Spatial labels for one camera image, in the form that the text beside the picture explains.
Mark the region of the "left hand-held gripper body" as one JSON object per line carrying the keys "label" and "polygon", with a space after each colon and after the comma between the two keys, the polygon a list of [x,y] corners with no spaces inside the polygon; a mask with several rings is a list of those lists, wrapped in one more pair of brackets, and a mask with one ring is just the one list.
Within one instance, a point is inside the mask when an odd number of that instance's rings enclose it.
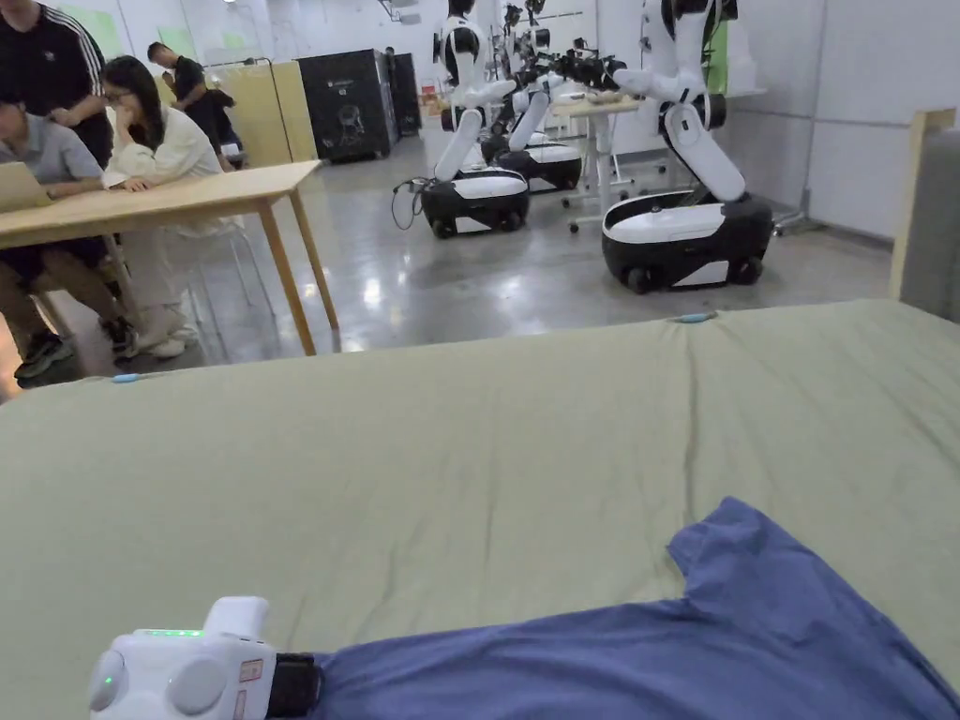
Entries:
{"label": "left hand-held gripper body", "polygon": [[262,638],[269,604],[218,599],[202,629],[137,629],[99,656],[89,683],[93,719],[304,719],[323,693],[312,653]]}

